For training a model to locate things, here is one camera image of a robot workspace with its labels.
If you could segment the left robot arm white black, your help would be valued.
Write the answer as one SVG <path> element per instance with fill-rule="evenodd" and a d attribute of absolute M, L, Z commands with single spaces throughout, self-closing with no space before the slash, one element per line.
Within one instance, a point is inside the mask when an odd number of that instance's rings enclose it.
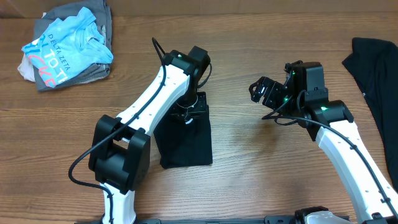
<path fill-rule="evenodd" d="M 88 167 L 104 187 L 105 214 L 100 223 L 134 223 L 134 194 L 150 163 L 155 139 L 164 169 L 212 164 L 211 126 L 204 72 L 208 52 L 194 46 L 189 54 L 173 50 L 163 57 L 155 80 L 126 110 L 102 116 L 95 127 Z"/>

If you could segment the black t-shirt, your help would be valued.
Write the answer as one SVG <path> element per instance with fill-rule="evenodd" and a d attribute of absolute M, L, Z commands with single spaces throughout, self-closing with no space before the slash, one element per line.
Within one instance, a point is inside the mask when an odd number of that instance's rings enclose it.
<path fill-rule="evenodd" d="M 168 110 L 154 131 L 164 169 L 207 166 L 213 163 L 209 109 L 185 121 L 189 115 Z"/>

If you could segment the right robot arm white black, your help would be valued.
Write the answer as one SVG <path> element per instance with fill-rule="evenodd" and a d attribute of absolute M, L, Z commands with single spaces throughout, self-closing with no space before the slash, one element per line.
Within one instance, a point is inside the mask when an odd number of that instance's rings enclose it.
<path fill-rule="evenodd" d="M 249 93 L 253 102 L 272 109 L 264 120 L 307 130 L 337 171 L 358 223 L 397 223 L 397 192 L 366 149 L 348 107 L 328 99 L 323 78 L 293 73 L 279 83 L 261 77 L 249 86 Z"/>

